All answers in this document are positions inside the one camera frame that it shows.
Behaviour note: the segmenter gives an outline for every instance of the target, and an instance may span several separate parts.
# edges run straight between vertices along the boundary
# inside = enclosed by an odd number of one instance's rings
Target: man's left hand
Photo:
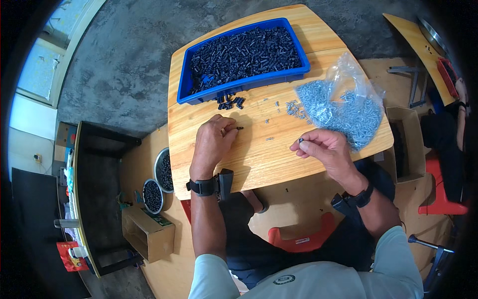
[[[189,175],[193,182],[212,178],[214,168],[231,149],[238,130],[234,125],[236,120],[214,115],[203,123],[196,134],[193,161],[189,168]]]

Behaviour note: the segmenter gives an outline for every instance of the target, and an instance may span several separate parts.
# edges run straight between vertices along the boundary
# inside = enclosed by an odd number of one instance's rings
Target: cardboard box
[[[425,151],[420,120],[415,110],[403,107],[387,107],[390,123],[395,123],[403,144],[403,174],[397,177],[397,165],[393,147],[383,152],[383,161],[378,162],[388,171],[395,184],[418,180],[425,176]]]
[[[165,217],[145,211],[136,206],[121,211],[123,237],[148,263],[154,263],[173,253],[175,227]]]
[[[75,148],[76,126],[60,122],[56,131],[54,159],[66,162],[70,148]]]

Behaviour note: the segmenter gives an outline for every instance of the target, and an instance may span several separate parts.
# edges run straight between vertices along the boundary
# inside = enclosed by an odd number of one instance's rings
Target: clear plastic bag
[[[317,128],[343,133],[357,152],[370,143],[382,121],[385,91],[377,89],[378,93],[355,59],[344,53],[329,67],[325,80],[305,83],[295,92]]]

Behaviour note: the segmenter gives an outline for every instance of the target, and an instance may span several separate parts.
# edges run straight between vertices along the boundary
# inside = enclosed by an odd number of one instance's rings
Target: black watch strap
[[[194,191],[200,197],[210,196],[218,190],[217,179],[215,177],[212,177],[208,180],[196,182],[189,180],[189,182],[186,183],[186,188],[188,191]]]
[[[369,183],[367,190],[360,192],[357,196],[350,196],[349,200],[353,199],[358,208],[365,207],[370,202],[370,196],[373,192],[373,185]]]

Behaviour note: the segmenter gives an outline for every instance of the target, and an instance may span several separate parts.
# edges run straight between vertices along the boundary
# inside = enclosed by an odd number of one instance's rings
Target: electrical outlet
[[[35,160],[35,162],[37,162],[38,164],[41,164],[42,163],[42,155],[34,154],[33,155],[33,160]]]

